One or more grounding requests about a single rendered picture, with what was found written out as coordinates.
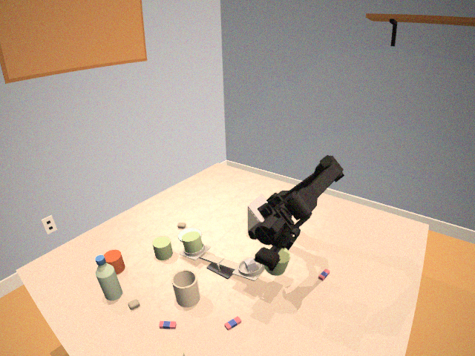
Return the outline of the orange cylinder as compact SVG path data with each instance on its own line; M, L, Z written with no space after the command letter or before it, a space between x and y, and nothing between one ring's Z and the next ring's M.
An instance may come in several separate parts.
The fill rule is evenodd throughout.
M125 270L125 264L119 250L110 250L104 253L107 264L114 267L116 274L122 273Z

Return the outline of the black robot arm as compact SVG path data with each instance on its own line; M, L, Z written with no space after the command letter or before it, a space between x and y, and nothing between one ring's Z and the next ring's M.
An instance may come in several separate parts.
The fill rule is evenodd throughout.
M326 155L317 165L315 172L289 191L274 193L258 208L264 218L249 229L249 237L264 245L271 245L285 230L301 227L317 206L318 197L344 174L333 156ZM292 220L292 216L298 220Z

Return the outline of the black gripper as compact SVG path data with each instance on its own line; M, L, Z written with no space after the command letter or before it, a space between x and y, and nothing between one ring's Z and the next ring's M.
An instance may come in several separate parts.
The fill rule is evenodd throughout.
M274 241L274 243L271 244L273 247L270 249L262 247L258 250L258 252L255 254L255 261L262 265L268 266L269 270L273 271L280 261L278 252L285 248L289 250L297 240L300 233L300 228L295 228L292 231L289 229L283 231L281 235Z

